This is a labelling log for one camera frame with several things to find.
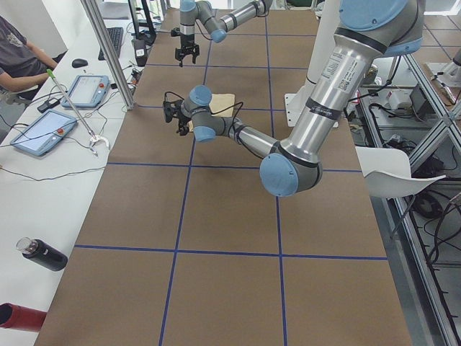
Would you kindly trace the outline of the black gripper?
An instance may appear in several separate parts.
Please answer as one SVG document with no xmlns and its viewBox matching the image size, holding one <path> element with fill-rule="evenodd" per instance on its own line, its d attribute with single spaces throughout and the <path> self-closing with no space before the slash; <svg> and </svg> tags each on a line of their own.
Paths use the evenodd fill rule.
<svg viewBox="0 0 461 346">
<path fill-rule="evenodd" d="M 196 64 L 197 57 L 200 55 L 200 47 L 195 44 L 195 35 L 181 34 L 180 48 L 175 49 L 175 59 L 179 62 L 179 66 L 183 66 L 184 54 L 192 54 L 192 63 Z"/>
<path fill-rule="evenodd" d="M 188 134 L 188 126 L 191 118 L 186 116 L 181 110 L 177 111 L 177 118 L 178 118 L 178 133 L 180 136 L 186 136 Z"/>
</svg>

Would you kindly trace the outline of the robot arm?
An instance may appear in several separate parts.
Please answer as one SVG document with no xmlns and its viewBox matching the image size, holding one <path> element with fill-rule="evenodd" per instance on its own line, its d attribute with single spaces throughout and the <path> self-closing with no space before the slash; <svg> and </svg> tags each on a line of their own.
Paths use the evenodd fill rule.
<svg viewBox="0 0 461 346">
<path fill-rule="evenodd" d="M 268 15 L 272 1 L 251 1 L 239 9 L 233 10 L 222 17 L 216 17 L 209 1 L 180 1 L 179 27 L 171 30 L 172 37 L 180 37 L 180 47 L 175 49 L 175 59 L 183 66 L 186 56 L 192 56 L 193 64 L 200 55 L 200 47 L 195 42 L 195 25 L 200 21 L 214 43 L 222 42 L 227 33 L 236 29 L 254 17 Z"/>
<path fill-rule="evenodd" d="M 177 119 L 179 133 L 193 133 L 198 142 L 227 136 L 244 146 L 261 159 L 260 179 L 272 195 L 309 190 L 322 176 L 318 152 L 372 62 L 421 47 L 425 9 L 424 1 L 340 1 L 334 49 L 291 134 L 281 141 L 236 117 L 214 115 L 212 93 L 204 85 L 194 87 L 183 100 L 165 103 L 165 119 Z"/>
</svg>

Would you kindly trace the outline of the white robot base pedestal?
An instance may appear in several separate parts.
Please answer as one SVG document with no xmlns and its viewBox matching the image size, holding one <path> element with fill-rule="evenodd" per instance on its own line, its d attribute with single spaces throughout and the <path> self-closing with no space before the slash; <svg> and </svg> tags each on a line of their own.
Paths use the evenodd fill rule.
<svg viewBox="0 0 461 346">
<path fill-rule="evenodd" d="M 325 1 L 305 83 L 295 94 L 285 94 L 285 112 L 289 127 L 295 126 L 334 50 L 334 33 L 339 25 L 339 5 L 338 0 Z"/>
</svg>

